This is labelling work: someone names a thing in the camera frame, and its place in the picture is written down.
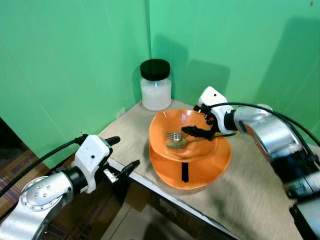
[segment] green backdrop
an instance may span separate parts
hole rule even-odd
[[[170,62],[177,100],[210,85],[320,138],[318,0],[0,1],[0,117],[42,156],[138,102],[150,57]]]

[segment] stacked orange dishes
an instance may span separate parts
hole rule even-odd
[[[231,158],[231,146],[225,137],[189,142],[185,148],[167,147],[166,132],[182,132],[181,127],[197,126],[209,130],[204,115],[194,110],[158,112],[149,127],[149,156],[155,172],[168,185],[178,189],[205,186],[220,176]],[[188,141],[196,139],[182,134]]]

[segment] floor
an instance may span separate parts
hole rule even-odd
[[[149,205],[138,212],[125,202],[101,240],[193,240],[193,238]]]

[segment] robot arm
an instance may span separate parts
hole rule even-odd
[[[207,123],[213,125],[213,134],[239,131],[255,140],[283,182],[287,196],[298,200],[289,211],[302,237],[320,239],[320,171],[316,165],[319,157],[311,152],[289,122],[249,106],[236,110],[230,105],[208,107],[220,103],[227,103],[227,99],[209,86],[199,98],[201,106],[195,106],[195,110],[204,111]],[[272,110],[269,106],[260,106]],[[214,120],[208,122],[211,115]]]
[[[47,232],[49,222],[79,193],[91,193],[102,175],[112,184],[127,177],[138,165],[130,163],[118,175],[106,163],[111,144],[119,137],[102,139],[89,135],[75,154],[71,169],[30,181],[22,190],[17,206],[0,226],[0,240],[37,240]]]

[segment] glass jar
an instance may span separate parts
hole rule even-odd
[[[150,59],[140,66],[142,104],[150,111],[161,111],[171,104],[170,65],[162,59]]]

